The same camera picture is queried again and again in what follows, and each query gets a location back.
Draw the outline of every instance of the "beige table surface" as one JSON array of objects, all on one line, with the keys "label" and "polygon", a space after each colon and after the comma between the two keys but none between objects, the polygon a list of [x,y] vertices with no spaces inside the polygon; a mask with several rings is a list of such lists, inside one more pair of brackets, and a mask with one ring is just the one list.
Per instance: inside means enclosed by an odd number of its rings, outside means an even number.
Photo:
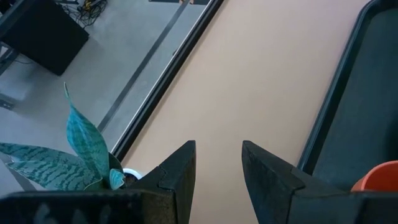
[{"label": "beige table surface", "polygon": [[368,0],[225,0],[123,164],[149,172],[197,141],[190,223],[257,223],[248,139],[297,164]]}]

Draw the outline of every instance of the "green leaf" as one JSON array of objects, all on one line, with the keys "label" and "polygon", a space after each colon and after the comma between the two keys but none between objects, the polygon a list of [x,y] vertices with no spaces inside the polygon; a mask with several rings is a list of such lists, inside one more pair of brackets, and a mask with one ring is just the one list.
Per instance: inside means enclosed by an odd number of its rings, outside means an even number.
[{"label": "green leaf", "polygon": [[103,185],[103,179],[97,180],[85,188],[85,191],[97,191],[104,190],[106,187]]},{"label": "green leaf", "polygon": [[49,190],[84,190],[97,181],[86,167],[56,162],[23,161],[7,164],[11,169]]},{"label": "green leaf", "polygon": [[117,169],[118,171],[123,172],[122,164],[111,153],[109,153],[109,168],[110,169]]},{"label": "green leaf", "polygon": [[85,166],[85,163],[77,156],[46,147],[0,143],[0,152],[11,156],[14,162],[42,161]]},{"label": "green leaf", "polygon": [[94,124],[73,106],[66,84],[65,95],[70,103],[67,122],[68,142],[90,170],[108,181],[109,156],[105,140]]},{"label": "green leaf", "polygon": [[112,190],[117,190],[124,184],[124,174],[116,169],[111,169],[109,181]]}]

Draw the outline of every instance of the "gray floor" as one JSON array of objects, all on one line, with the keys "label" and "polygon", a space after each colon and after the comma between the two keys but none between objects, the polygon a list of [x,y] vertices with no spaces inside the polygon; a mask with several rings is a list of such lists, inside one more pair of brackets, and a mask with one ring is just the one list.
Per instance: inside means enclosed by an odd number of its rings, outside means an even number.
[{"label": "gray floor", "polygon": [[[61,77],[35,63],[14,62],[0,76],[0,93],[17,101],[13,111],[0,108],[0,141],[72,153],[65,135],[68,104],[63,96],[63,83],[68,83],[75,106],[98,125],[178,7],[178,4],[147,0],[109,0],[101,17],[87,28],[89,41]],[[187,6],[141,73],[103,131],[109,150],[204,8]],[[24,56],[18,60],[30,61]],[[4,164],[0,164],[0,174],[3,177],[0,195],[21,190]]]}]

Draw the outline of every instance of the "orange object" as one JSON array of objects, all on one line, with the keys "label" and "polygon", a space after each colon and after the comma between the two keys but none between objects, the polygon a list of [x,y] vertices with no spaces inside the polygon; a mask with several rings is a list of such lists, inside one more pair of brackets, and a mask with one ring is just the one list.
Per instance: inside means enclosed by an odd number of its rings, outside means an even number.
[{"label": "orange object", "polygon": [[382,163],[354,184],[351,191],[398,191],[398,161]]}]

